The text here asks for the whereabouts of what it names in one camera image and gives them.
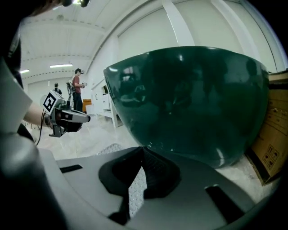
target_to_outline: green bowl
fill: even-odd
[[[121,120],[141,145],[215,168],[240,158],[266,113],[266,68],[224,49],[155,50],[113,64],[104,75]]]

